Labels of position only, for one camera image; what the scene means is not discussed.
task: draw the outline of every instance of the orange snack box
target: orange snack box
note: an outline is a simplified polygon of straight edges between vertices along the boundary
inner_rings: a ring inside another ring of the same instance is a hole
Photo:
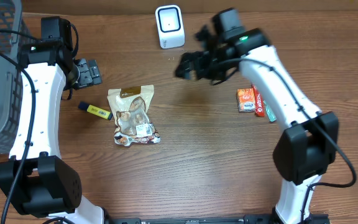
[[[251,88],[237,90],[239,112],[255,112],[255,95]]]

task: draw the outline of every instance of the wood grain surface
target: wood grain surface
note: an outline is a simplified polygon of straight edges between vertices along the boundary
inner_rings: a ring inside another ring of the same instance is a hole
[[[78,58],[96,59],[103,84],[62,101],[59,143],[63,160],[80,175],[83,193],[113,217],[221,217],[270,213],[281,177],[272,152],[280,137],[267,118],[238,113],[239,75],[218,86],[173,77],[180,55],[200,50],[193,34],[213,14],[185,14],[184,47],[159,47],[154,15],[70,16],[80,33]],[[358,174],[358,11],[242,13],[248,29],[261,27],[293,79],[325,112],[340,120],[339,145]],[[40,19],[26,18],[40,35]],[[111,88],[155,85],[149,117],[157,145],[114,145],[114,122],[77,109],[80,101],[109,110]],[[0,155],[0,162],[7,159]],[[337,156],[323,181],[345,183],[349,169]],[[0,190],[0,216],[5,196]],[[332,223],[358,223],[358,182],[349,189],[320,187],[314,213]],[[8,223],[41,223],[11,207]]]
[[[23,0],[24,12],[61,15],[154,14],[176,4],[182,13],[216,13],[229,7],[240,12],[358,10],[358,0]]]

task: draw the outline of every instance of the brown label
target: brown label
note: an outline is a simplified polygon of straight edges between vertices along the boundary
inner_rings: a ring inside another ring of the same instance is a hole
[[[121,92],[119,93],[119,97],[126,98],[134,95],[139,95],[140,91],[142,90],[141,86],[133,86],[130,88],[123,88],[121,89]]]

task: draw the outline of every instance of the green led light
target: green led light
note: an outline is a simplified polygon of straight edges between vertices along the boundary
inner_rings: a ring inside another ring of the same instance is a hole
[[[240,37],[240,40],[241,40],[241,41],[246,41],[247,39],[248,39],[248,36]]]

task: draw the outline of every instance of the black cable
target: black cable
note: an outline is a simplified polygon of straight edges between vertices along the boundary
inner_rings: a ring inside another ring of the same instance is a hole
[[[68,93],[68,97],[66,99],[63,99],[63,96],[61,96],[60,100],[71,100],[72,97],[73,97],[73,89],[70,88],[69,93]]]
[[[75,47],[71,53],[71,56],[73,58],[75,58],[75,56],[77,56],[77,52],[78,52],[78,32],[77,32],[77,29],[75,28],[74,24],[70,23],[70,26],[73,28],[73,30],[75,32]]]
[[[233,72],[231,72],[228,76],[224,77],[224,80],[218,81],[216,83],[213,83],[213,80],[211,80],[211,85],[219,85],[221,83],[226,82],[230,77],[232,77],[236,72],[239,71],[239,68],[236,68],[235,70],[233,70]]]
[[[31,35],[25,34],[25,33],[21,33],[21,32],[17,32],[17,31],[13,31],[13,30],[0,30],[0,33],[8,33],[8,34],[18,34],[33,40],[37,40],[35,37],[32,37]],[[29,130],[27,132],[27,140],[25,142],[25,147],[24,147],[24,152],[23,152],[23,156],[22,156],[22,160],[21,163],[19,165],[19,168],[17,168],[17,172],[15,175],[15,178],[13,180],[13,183],[11,185],[11,189],[9,190],[9,193],[6,197],[6,202],[5,202],[5,206],[4,206],[4,210],[2,212],[2,216],[1,216],[1,224],[5,223],[6,220],[6,216],[7,216],[7,211],[9,209],[9,204],[11,203],[12,200],[12,195],[15,191],[15,187],[17,185],[17,182],[19,181],[21,175],[22,175],[22,171],[23,171],[23,167],[24,167],[24,161],[27,158],[27,155],[29,153],[29,148],[31,145],[31,135],[32,135],[32,128],[34,125],[34,116],[35,116],[35,86],[34,83],[30,77],[30,75],[15,61],[13,61],[11,58],[9,58],[8,56],[4,55],[3,53],[0,52],[0,56],[4,59],[6,59],[8,62],[10,62],[11,64],[13,64],[16,69],[18,69],[19,71],[21,71],[24,76],[28,79],[29,83],[30,83],[30,87],[31,87],[31,114],[30,114],[30,123],[29,123]]]
[[[53,223],[55,221],[63,221],[67,224],[74,224],[72,221],[68,220],[67,218],[65,217],[56,217],[56,218],[51,218],[45,222],[43,222],[42,224],[49,224],[49,223]]]
[[[285,85],[285,87],[288,90],[289,94],[293,98],[295,104],[298,105],[298,111],[301,111],[307,119],[309,119],[309,120],[311,119],[310,116],[306,113],[304,107],[299,103],[299,101],[295,97],[295,94],[292,92],[291,88],[288,86],[288,83],[284,80],[284,78],[281,76],[281,74],[278,71],[276,71],[276,69],[273,66],[270,66],[270,65],[268,65],[268,64],[266,64],[264,62],[260,62],[258,60],[254,60],[254,59],[234,58],[234,59],[229,59],[229,60],[219,62],[216,65],[213,65],[213,67],[219,67],[219,66],[222,66],[222,65],[224,65],[226,63],[243,62],[243,61],[256,63],[256,64],[258,64],[260,66],[268,68],[271,72],[274,72],[277,75],[277,77],[279,79],[281,79],[282,83]],[[327,134],[327,132],[323,128],[320,127],[320,125],[318,125],[316,122],[313,122],[313,126],[320,132],[320,134],[322,134],[324,136],[324,138],[335,148],[335,150],[337,150],[339,155],[341,155],[341,157],[344,159],[344,161],[346,162],[347,166],[349,167],[349,169],[352,172],[352,180],[347,184],[331,184],[331,183],[325,183],[325,182],[318,182],[318,183],[314,183],[314,184],[309,185],[308,189],[306,191],[305,197],[303,199],[303,205],[302,205],[302,209],[301,209],[301,224],[305,223],[303,218],[304,218],[304,215],[305,215],[306,204],[307,204],[307,201],[308,201],[310,190],[312,190],[313,187],[326,186],[326,187],[336,187],[336,188],[347,188],[347,187],[352,187],[355,184],[355,182],[357,181],[356,170],[354,169],[352,163],[350,162],[349,158],[347,158],[347,156],[342,151],[342,149],[333,141],[333,139]]]

